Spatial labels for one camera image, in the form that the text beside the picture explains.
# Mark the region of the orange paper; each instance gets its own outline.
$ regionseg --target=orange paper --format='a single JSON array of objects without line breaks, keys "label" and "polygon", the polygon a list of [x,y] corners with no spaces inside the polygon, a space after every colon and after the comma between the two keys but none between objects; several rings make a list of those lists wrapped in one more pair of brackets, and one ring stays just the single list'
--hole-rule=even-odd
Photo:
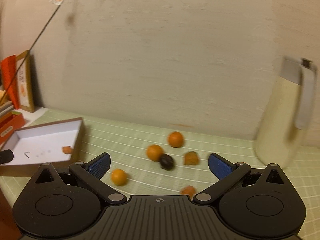
[{"label": "orange paper", "polygon": [[[16,55],[5,58],[1,62],[1,74],[4,90],[8,89],[8,86],[14,77],[16,72]],[[19,109],[19,99],[17,90],[17,80],[15,79],[10,88],[8,89],[8,95],[15,109]]]}]

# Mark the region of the orange ball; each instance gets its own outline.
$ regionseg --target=orange ball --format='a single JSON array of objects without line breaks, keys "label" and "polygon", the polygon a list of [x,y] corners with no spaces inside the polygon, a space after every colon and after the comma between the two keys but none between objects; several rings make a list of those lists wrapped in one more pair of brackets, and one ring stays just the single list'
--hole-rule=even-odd
[{"label": "orange ball", "polygon": [[161,155],[164,153],[163,149],[156,144],[150,145],[147,148],[147,156],[150,160],[154,162],[158,162],[160,160]]},{"label": "orange ball", "polygon": [[121,169],[115,169],[111,173],[111,180],[117,186],[122,186],[127,183],[127,174]]},{"label": "orange ball", "polygon": [[179,132],[172,132],[168,136],[168,143],[171,145],[171,147],[179,148],[183,145],[183,136]]}]

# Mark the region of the orange box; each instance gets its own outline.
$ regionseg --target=orange box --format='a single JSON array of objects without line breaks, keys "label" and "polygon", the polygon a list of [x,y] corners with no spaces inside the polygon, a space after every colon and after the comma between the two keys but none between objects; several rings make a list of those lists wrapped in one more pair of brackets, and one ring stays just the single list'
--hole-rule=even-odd
[{"label": "orange box", "polygon": [[0,144],[5,142],[14,130],[24,126],[22,113],[11,111],[0,119]]},{"label": "orange box", "polygon": [[15,78],[11,86],[8,88],[14,74],[16,72],[16,55],[5,58],[1,61],[1,75],[4,90],[8,90],[8,95],[15,109],[20,108],[17,79]]}]

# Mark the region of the framed picture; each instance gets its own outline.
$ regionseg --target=framed picture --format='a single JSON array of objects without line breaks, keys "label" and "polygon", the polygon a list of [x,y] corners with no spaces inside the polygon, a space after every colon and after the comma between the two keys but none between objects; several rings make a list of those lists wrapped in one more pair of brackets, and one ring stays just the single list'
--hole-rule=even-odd
[{"label": "framed picture", "polygon": [[18,97],[20,108],[33,113],[35,111],[35,105],[33,103],[31,89],[30,58],[27,54],[28,50],[16,57],[17,68],[20,66],[23,59],[27,57],[17,74]]}]

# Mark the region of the orange food piece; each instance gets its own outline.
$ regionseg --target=orange food piece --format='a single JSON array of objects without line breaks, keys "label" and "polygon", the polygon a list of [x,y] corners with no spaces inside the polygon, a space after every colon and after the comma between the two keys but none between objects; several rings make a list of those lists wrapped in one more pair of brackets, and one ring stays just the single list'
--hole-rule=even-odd
[{"label": "orange food piece", "polygon": [[62,147],[62,152],[64,154],[72,154],[72,148],[70,146],[64,146]]},{"label": "orange food piece", "polygon": [[27,93],[26,93],[26,90],[24,89],[23,84],[20,85],[20,91],[21,91],[22,96],[24,96],[24,97],[27,96]]},{"label": "orange food piece", "polygon": [[196,189],[192,186],[187,186],[181,191],[181,195],[189,195],[192,199],[193,195],[196,193]]},{"label": "orange food piece", "polygon": [[147,148],[147,156],[150,160],[158,162],[162,154],[164,154],[163,149],[156,144],[150,145]]},{"label": "orange food piece", "polygon": [[168,143],[171,145],[171,147],[179,148],[183,145],[183,135],[179,132],[172,132],[168,136]]},{"label": "orange food piece", "polygon": [[199,157],[196,152],[187,152],[184,155],[184,165],[197,165],[199,163]]},{"label": "orange food piece", "polygon": [[115,169],[111,173],[111,180],[117,186],[122,186],[127,183],[127,174],[121,169]]}]

